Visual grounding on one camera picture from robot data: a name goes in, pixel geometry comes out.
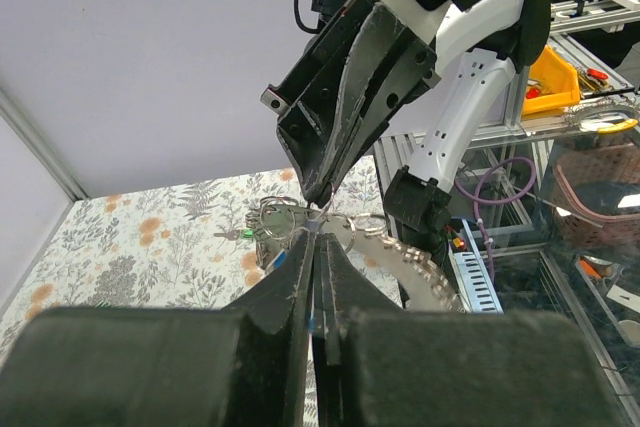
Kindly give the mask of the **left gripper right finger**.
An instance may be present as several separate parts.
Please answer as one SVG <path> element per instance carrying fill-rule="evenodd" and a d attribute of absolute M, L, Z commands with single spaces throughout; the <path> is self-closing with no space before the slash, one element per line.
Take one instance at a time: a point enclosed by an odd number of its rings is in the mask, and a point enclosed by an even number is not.
<path fill-rule="evenodd" d="M 580 329 L 551 312 L 409 312 L 319 240 L 323 426 L 619 426 Z"/>

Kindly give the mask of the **key with blue tag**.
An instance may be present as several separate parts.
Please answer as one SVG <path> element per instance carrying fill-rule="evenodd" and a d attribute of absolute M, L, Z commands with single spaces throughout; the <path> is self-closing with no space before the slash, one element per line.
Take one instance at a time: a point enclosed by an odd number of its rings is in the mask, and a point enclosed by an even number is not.
<path fill-rule="evenodd" d="M 294 231 L 282 264 L 269 275 L 275 282 L 273 308 L 291 324 L 296 338 L 307 338 L 314 325 L 314 257 L 320 224 L 305 220 Z"/>

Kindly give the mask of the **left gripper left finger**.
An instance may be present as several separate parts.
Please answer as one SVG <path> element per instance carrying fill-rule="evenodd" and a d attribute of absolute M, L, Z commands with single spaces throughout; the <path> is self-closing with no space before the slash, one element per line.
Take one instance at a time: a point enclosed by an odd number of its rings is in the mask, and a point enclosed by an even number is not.
<path fill-rule="evenodd" d="M 309 336 L 273 308 L 269 275 L 219 310 L 41 312 L 2 367 L 2 424 L 300 425 Z"/>

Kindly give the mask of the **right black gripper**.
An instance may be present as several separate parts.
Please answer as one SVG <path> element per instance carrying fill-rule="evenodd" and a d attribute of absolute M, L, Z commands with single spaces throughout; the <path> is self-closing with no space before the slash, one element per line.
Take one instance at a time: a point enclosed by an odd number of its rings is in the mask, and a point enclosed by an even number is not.
<path fill-rule="evenodd" d="M 325 205 L 414 91 L 436 83 L 436 40 L 380 0 L 351 0 L 262 103 L 304 199 Z"/>

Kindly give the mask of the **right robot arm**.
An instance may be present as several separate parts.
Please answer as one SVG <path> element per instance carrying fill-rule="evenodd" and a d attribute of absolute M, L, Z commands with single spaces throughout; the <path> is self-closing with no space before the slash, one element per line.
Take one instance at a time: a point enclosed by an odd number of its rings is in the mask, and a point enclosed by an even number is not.
<path fill-rule="evenodd" d="M 550 0 L 314 0 L 318 25 L 262 103 L 303 197 L 327 207 L 348 171 L 404 106 L 457 65 L 430 105 L 423 141 L 383 197 L 401 239 L 444 245 L 459 163 L 492 104 L 543 51 Z"/>

